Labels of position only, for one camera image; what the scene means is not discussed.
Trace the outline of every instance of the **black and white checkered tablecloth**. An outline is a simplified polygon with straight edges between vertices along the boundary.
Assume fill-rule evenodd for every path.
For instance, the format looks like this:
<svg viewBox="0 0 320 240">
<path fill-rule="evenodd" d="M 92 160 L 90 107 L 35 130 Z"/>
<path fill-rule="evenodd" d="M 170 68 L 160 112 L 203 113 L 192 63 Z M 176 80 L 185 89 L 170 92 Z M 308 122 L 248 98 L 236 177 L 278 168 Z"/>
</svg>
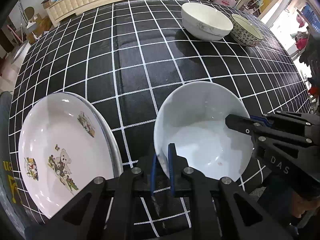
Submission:
<svg viewBox="0 0 320 240">
<path fill-rule="evenodd" d="M 192 81 L 218 83 L 237 95 L 249 114 L 275 110 L 307 113 L 306 88 L 287 52 L 257 18 L 210 4 L 226 15 L 255 23 L 264 40 L 255 48 L 230 36 L 216 42 L 191 36 L 181 22 L 181 5 L 190 0 L 129 0 L 75 16 L 33 44 L 14 90 L 9 123 L 10 157 L 23 205 L 31 220 L 47 218 L 21 180 L 18 142 L 22 123 L 45 95 L 70 91 L 87 98 L 105 117 L 121 151 L 124 169 L 153 149 L 153 127 L 165 98 Z M 247 192 L 269 170 L 251 160 L 239 185 Z M 154 199 L 138 199 L 134 238 L 169 234 L 191 226 L 188 199 L 170 197 L 158 176 Z"/>
</svg>

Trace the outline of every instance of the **box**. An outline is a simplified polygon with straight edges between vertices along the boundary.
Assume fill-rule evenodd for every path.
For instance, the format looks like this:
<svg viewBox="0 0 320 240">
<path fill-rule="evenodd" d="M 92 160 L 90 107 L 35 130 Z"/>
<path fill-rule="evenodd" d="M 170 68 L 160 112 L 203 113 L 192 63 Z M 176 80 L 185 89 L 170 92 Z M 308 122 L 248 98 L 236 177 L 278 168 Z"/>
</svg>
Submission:
<svg viewBox="0 0 320 240">
<path fill-rule="evenodd" d="M 47 9 L 48 7 L 52 6 L 56 0 L 48 0 L 46 2 L 42 2 L 42 6 L 44 9 Z"/>
<path fill-rule="evenodd" d="M 38 25 L 40 25 L 41 21 L 42 21 L 42 18 L 38 13 L 31 18 L 31 22 L 36 22 Z"/>
<path fill-rule="evenodd" d="M 33 31 L 33 33 L 39 37 L 43 32 L 50 30 L 52 26 L 52 22 L 49 19 L 49 16 L 46 16 L 39 24 L 39 26 Z M 36 42 L 35 38 L 33 37 L 32 33 L 27 34 L 27 39 L 29 40 L 30 44 Z"/>
</svg>

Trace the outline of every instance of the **patterned bowl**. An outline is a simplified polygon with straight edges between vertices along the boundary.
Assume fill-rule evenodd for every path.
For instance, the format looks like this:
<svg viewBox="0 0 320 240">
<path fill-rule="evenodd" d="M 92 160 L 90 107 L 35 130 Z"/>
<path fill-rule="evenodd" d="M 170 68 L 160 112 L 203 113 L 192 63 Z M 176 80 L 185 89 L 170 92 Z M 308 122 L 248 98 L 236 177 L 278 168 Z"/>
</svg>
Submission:
<svg viewBox="0 0 320 240">
<path fill-rule="evenodd" d="M 255 47 L 263 40 L 258 28 L 247 19 L 237 14 L 231 14 L 230 20 L 233 23 L 230 35 L 240 45 Z"/>
</svg>

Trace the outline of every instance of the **blue basket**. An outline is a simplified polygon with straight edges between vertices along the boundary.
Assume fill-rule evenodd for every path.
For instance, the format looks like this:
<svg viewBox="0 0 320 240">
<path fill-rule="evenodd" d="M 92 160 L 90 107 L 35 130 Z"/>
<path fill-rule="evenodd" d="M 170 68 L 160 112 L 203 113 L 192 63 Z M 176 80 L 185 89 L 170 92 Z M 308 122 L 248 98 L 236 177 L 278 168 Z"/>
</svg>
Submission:
<svg viewBox="0 0 320 240">
<path fill-rule="evenodd" d="M 311 9 L 310 5 L 306 5 L 302 9 L 302 14 L 311 23 L 312 27 L 320 33 L 320 21 L 314 11 Z"/>
</svg>

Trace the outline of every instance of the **decorated plate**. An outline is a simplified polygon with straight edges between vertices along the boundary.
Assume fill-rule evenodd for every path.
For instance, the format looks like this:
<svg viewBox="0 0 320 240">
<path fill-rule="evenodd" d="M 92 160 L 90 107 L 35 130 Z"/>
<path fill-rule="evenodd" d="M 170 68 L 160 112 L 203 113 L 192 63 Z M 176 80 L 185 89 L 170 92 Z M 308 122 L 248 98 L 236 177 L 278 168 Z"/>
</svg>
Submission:
<svg viewBox="0 0 320 240">
<path fill-rule="evenodd" d="M 114 178 L 109 143 L 96 114 L 71 94 L 54 93 L 35 104 L 23 123 L 18 150 L 27 190 L 48 218 L 95 177 Z"/>
<path fill-rule="evenodd" d="M 71 92 L 65 92 L 65 93 L 68 93 L 70 95 L 74 95 L 75 97 L 79 98 L 96 114 L 96 116 L 97 116 L 98 120 L 100 121 L 100 124 L 103 128 L 103 131 L 105 132 L 107 141 L 110 146 L 111 159 L 113 160 L 113 166 L 114 166 L 114 175 L 115 175 L 115 177 L 119 177 L 123 172 L 122 158 L 121 158 L 121 154 L 120 154 L 116 139 L 115 139 L 107 121 L 104 119 L 102 114 L 100 114 L 100 112 L 88 100 L 86 100 L 82 96 L 77 95 L 75 93 L 71 93 Z"/>
</svg>

